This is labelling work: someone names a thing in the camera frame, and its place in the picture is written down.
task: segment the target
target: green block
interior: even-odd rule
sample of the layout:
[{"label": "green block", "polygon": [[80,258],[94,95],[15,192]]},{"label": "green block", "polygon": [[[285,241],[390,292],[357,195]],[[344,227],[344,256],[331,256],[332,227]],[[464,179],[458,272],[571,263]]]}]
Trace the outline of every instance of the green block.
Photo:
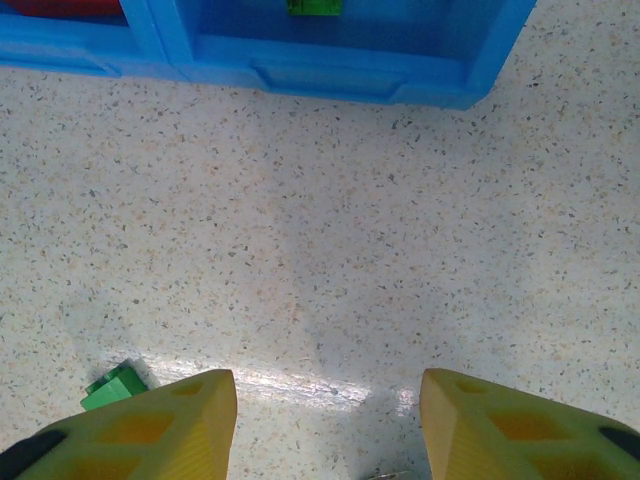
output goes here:
[{"label": "green block", "polygon": [[287,0],[290,15],[340,15],[342,0]]},{"label": "green block", "polygon": [[80,405],[89,411],[147,390],[149,388],[140,380],[133,367],[128,361],[124,361],[85,388],[87,397],[80,400]]}]

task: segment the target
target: red object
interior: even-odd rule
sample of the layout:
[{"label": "red object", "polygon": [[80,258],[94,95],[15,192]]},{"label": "red object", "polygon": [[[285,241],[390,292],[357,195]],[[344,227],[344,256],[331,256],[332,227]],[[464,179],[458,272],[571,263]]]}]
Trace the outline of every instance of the red object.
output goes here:
[{"label": "red object", "polygon": [[31,17],[122,15],[119,0],[3,0],[3,3]]}]

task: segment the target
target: speckled floor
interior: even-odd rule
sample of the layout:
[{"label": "speckled floor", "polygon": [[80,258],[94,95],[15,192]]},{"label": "speckled floor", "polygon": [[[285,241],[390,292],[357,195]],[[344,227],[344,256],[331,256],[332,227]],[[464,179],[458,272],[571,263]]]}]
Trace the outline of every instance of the speckled floor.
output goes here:
[{"label": "speckled floor", "polygon": [[426,477],[425,367],[639,428],[638,18],[540,0],[465,113],[0,70],[0,448],[126,357],[236,372],[231,479]]}]

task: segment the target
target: yellow plastic part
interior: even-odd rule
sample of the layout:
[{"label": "yellow plastic part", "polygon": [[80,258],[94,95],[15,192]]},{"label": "yellow plastic part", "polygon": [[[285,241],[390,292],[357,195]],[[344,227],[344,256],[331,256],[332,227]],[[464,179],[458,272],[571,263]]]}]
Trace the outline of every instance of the yellow plastic part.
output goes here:
[{"label": "yellow plastic part", "polygon": [[237,414],[213,370],[49,425],[67,438],[20,480],[223,480]]},{"label": "yellow plastic part", "polygon": [[424,372],[420,415],[433,480],[630,480],[640,462],[601,415],[456,372]]}]

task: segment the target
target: blue storage shelf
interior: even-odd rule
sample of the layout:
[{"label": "blue storage shelf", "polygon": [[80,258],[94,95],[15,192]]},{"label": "blue storage shelf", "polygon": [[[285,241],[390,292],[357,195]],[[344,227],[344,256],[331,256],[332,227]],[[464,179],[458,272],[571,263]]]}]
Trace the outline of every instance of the blue storage shelf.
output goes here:
[{"label": "blue storage shelf", "polygon": [[0,65],[184,80],[167,61],[148,6],[120,3],[125,16],[69,20],[23,16],[0,0]]},{"label": "blue storage shelf", "polygon": [[465,109],[535,4],[343,2],[339,17],[292,17],[286,0],[122,0],[120,25],[0,14],[0,62]]}]

